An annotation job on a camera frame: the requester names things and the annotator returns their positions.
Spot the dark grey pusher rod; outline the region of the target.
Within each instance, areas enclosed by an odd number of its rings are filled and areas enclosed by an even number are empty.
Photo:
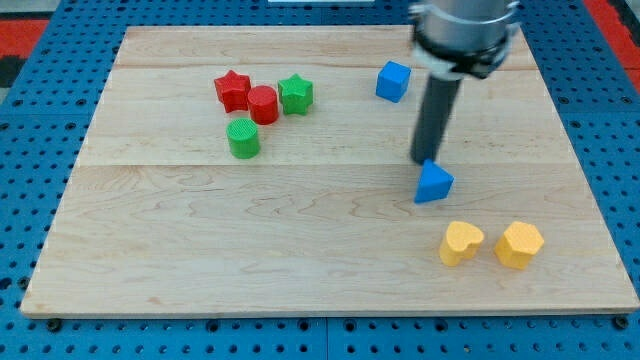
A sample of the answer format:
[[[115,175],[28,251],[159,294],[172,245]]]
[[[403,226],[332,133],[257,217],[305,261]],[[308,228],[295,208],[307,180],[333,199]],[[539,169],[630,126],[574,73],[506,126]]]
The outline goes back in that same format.
[[[410,148],[415,163],[436,159],[460,84],[460,79],[429,76]]]

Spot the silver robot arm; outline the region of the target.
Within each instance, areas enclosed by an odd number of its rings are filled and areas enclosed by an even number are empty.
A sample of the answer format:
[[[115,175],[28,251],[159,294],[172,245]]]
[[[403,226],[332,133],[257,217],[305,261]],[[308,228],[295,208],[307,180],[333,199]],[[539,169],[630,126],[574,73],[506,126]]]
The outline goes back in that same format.
[[[410,156],[433,161],[457,93],[467,76],[485,79],[505,61],[519,3],[507,0],[426,0],[408,8],[412,53],[429,70]]]

